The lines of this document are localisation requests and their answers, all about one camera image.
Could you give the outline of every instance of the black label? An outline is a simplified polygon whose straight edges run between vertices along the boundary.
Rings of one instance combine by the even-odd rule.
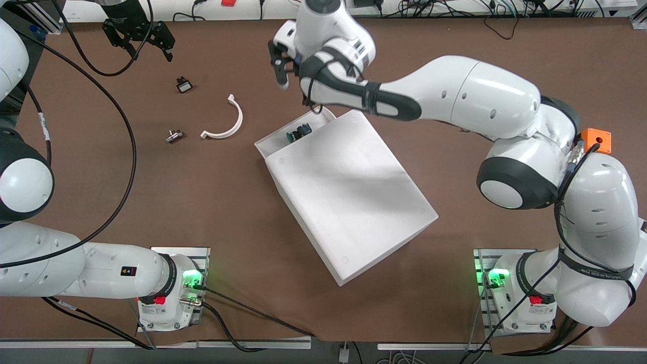
[[[137,274],[137,267],[122,267],[121,275],[134,277]]]

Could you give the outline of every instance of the black strap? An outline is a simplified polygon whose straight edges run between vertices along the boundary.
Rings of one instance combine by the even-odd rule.
[[[160,256],[168,263],[169,275],[164,287],[162,287],[159,292],[152,294],[150,296],[139,297],[139,301],[143,304],[153,304],[153,299],[156,297],[166,297],[175,285],[175,280],[177,279],[177,267],[175,267],[175,262],[168,254],[160,254]]]
[[[524,253],[521,255],[521,258],[517,261],[517,282],[519,282],[519,287],[523,291],[523,293],[530,297],[530,296],[537,296],[542,298],[542,303],[543,304],[551,304],[555,302],[555,297],[554,295],[544,295],[532,288],[532,284],[528,282],[528,279],[525,276],[525,263],[528,261],[528,258],[535,254],[536,252],[531,251],[528,253]]]
[[[380,89],[380,85],[382,85],[382,82],[368,81],[364,86],[362,107],[370,115],[377,115],[377,91]]]
[[[572,270],[580,274],[583,274],[585,276],[598,278],[598,279],[629,280],[629,278],[631,278],[631,274],[633,273],[633,264],[631,265],[631,267],[624,269],[622,271],[619,271],[618,273],[609,272],[595,267],[585,266],[583,264],[580,264],[574,261],[573,259],[571,259],[570,256],[567,256],[565,249],[562,247],[560,247],[560,253],[559,253],[558,259],[562,263],[566,264],[566,266],[568,266]]]

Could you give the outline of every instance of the glowing green indicator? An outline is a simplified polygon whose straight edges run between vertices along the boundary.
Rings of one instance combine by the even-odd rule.
[[[198,271],[197,269],[191,269],[189,271],[185,271],[182,274],[182,283],[186,287],[193,287],[196,284],[200,284],[202,282],[202,273]]]
[[[499,268],[492,269],[487,275],[491,288],[503,287],[505,285],[505,279],[509,276],[510,271],[508,269]]]

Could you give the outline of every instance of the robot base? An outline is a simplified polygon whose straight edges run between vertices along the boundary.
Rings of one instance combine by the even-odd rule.
[[[499,320],[505,317],[525,296],[517,278],[517,263],[521,254],[503,255],[487,273]],[[557,311],[557,303],[531,303],[526,297],[523,303],[508,317],[499,330],[512,334],[549,334]]]
[[[194,301],[199,296],[197,290],[184,287],[182,279],[185,272],[196,270],[193,261],[180,254],[173,254],[170,257],[177,268],[177,278],[164,304],[138,302],[140,322],[150,331],[175,331],[189,326],[194,306],[182,303],[180,299]]]

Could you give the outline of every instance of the cable connector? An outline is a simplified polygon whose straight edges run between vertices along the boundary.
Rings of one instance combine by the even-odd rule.
[[[344,345],[339,348],[339,362],[342,364],[348,363],[348,357],[350,356],[350,350],[348,350],[347,343],[344,341]]]

